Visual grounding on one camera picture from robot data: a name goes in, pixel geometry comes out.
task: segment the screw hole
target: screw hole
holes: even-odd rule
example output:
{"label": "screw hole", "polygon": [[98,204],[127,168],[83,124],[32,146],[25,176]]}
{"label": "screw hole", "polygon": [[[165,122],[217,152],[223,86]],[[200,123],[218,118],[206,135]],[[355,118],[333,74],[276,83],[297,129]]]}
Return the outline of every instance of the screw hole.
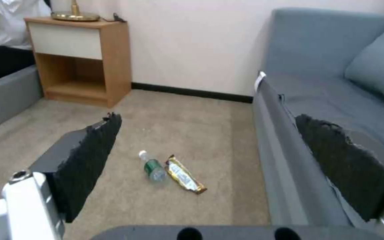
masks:
{"label": "screw hole", "polygon": [[202,240],[202,234],[196,228],[184,228],[177,235],[177,240]]}
{"label": "screw hole", "polygon": [[18,178],[26,176],[27,174],[28,173],[26,172],[26,170],[21,170],[20,172],[13,174],[13,178],[18,179]]}
{"label": "screw hole", "polygon": [[275,240],[300,240],[300,237],[289,228],[279,228],[275,231]]}

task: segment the power cord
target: power cord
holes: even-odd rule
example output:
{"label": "power cord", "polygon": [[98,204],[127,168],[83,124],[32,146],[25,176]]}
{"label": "power cord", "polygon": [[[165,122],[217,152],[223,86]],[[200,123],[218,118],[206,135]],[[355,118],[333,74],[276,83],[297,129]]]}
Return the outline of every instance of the power cord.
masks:
{"label": "power cord", "polygon": [[121,22],[121,23],[126,23],[127,21],[122,19],[121,17],[118,16],[118,14],[116,14],[116,12],[113,13],[113,20],[107,20],[105,18],[102,18],[103,20],[107,21],[107,22]]}

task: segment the white wall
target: white wall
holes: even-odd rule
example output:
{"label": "white wall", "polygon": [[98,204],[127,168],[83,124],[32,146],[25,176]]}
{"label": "white wall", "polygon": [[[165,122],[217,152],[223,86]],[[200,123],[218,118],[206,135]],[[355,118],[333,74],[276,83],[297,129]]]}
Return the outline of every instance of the white wall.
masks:
{"label": "white wall", "polygon": [[[66,10],[69,0],[55,9]],[[78,0],[129,21],[133,81],[253,94],[271,11],[282,6],[384,13],[384,0]]]}

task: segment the water bottle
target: water bottle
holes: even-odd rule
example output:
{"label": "water bottle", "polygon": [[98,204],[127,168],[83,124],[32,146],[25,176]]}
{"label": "water bottle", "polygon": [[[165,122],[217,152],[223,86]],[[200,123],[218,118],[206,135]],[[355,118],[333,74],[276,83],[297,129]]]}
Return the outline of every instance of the water bottle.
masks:
{"label": "water bottle", "polygon": [[152,182],[161,182],[167,178],[167,173],[156,159],[151,159],[149,154],[143,150],[139,157],[145,162],[145,172]]}

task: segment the beige carpet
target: beige carpet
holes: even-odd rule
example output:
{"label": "beige carpet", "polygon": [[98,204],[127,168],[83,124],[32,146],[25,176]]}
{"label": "beige carpet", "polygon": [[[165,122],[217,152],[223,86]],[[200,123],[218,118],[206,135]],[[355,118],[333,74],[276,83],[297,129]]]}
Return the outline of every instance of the beige carpet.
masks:
{"label": "beige carpet", "polygon": [[[61,135],[98,121],[107,109],[41,100],[0,125],[0,190]],[[113,111],[123,117],[105,170],[66,240],[118,225],[269,223],[250,104],[133,90]],[[137,154],[175,154],[208,187],[197,196],[168,179],[151,184]]]}

